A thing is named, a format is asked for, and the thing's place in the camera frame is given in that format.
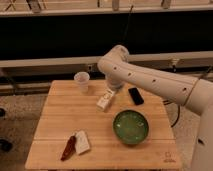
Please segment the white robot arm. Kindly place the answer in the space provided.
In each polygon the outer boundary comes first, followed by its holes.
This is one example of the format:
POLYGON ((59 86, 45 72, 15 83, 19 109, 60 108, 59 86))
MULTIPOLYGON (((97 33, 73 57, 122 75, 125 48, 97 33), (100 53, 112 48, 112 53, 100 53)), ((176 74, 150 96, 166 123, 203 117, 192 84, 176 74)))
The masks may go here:
POLYGON ((182 105, 200 116, 190 171, 213 171, 213 82, 140 67, 127 62, 129 51, 116 45, 98 61, 110 89, 130 83, 182 105))

